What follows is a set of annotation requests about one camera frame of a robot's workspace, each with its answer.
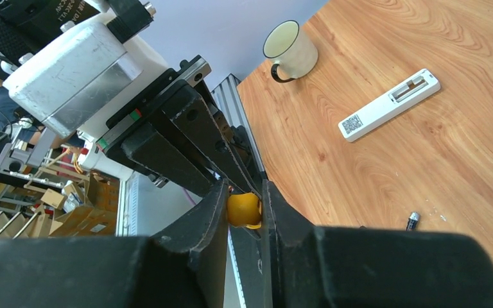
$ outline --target gray floor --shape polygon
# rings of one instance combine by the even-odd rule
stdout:
[[[198,201],[199,197],[191,194]],[[139,178],[137,235],[153,235],[191,209],[182,188],[172,182],[158,189],[145,177]],[[240,308],[233,265],[228,250],[225,286],[225,308]]]

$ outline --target qr code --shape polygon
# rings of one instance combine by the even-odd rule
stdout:
[[[347,134],[350,134],[358,128],[361,128],[363,125],[364,124],[356,114],[343,121],[343,128],[345,129],[345,132],[347,132]]]

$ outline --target battery slot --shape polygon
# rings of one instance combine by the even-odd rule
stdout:
[[[412,80],[407,81],[403,86],[394,91],[391,94],[391,98],[397,103],[400,103],[404,99],[424,88],[426,85],[428,85],[428,82],[426,82],[424,77],[418,76]]]

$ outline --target person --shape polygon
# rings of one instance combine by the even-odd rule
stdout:
[[[16,123],[19,119],[16,118],[14,112],[20,108],[20,106],[8,95],[8,89],[3,87],[3,81],[0,80],[0,131],[5,131],[6,128]],[[36,145],[42,135],[44,126],[32,126],[31,128],[24,128],[20,131],[18,139],[27,142],[32,145]],[[68,136],[67,138],[56,137],[52,142],[51,147],[53,149],[59,148],[62,144],[68,144],[76,148],[84,147],[84,141],[81,140],[76,133]]]

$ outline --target white label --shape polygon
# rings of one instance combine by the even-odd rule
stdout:
[[[106,228],[107,226],[104,226],[104,225],[96,225],[95,227],[92,228],[92,230],[90,230],[91,232],[94,232],[94,233],[98,233],[99,231],[103,230],[104,228]]]

